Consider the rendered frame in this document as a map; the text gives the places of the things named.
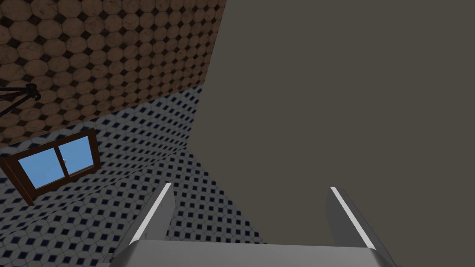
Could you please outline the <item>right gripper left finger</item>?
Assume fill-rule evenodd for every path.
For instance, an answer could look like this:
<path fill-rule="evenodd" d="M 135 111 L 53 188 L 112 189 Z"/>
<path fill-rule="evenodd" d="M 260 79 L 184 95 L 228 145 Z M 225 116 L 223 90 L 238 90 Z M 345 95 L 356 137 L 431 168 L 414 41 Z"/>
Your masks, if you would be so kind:
<path fill-rule="evenodd" d="M 145 216 L 139 220 L 138 228 L 133 231 L 129 244 L 138 240 L 165 239 L 175 209 L 173 184 L 164 184 L 158 195 L 151 198 L 151 203 L 152 206 L 145 210 Z"/>

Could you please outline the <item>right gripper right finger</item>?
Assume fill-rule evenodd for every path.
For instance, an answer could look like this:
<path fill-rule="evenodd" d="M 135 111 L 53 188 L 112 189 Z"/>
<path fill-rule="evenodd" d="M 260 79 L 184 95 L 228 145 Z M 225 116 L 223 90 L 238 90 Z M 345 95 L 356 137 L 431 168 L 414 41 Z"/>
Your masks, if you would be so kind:
<path fill-rule="evenodd" d="M 330 187 L 328 190 L 325 215 L 336 246 L 375 249 L 370 237 L 336 187 Z"/>

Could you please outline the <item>brown framed window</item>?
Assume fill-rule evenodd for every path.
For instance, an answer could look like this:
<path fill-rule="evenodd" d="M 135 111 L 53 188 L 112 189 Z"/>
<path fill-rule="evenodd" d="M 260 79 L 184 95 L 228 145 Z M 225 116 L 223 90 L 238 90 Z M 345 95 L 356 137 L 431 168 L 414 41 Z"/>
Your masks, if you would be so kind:
<path fill-rule="evenodd" d="M 102 167 L 95 128 L 0 157 L 0 169 L 28 206 Z"/>

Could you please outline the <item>black ceiling lamp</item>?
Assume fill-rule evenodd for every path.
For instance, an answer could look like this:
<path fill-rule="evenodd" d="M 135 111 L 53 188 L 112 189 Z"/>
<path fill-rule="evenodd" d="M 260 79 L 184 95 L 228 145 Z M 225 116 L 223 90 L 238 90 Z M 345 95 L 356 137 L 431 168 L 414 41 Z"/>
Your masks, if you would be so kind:
<path fill-rule="evenodd" d="M 0 112 L 0 117 L 8 114 L 28 99 L 39 101 L 41 94 L 34 83 L 27 83 L 24 87 L 0 88 L 0 92 L 8 92 L 0 95 L 0 101 L 11 101 L 11 106 Z"/>

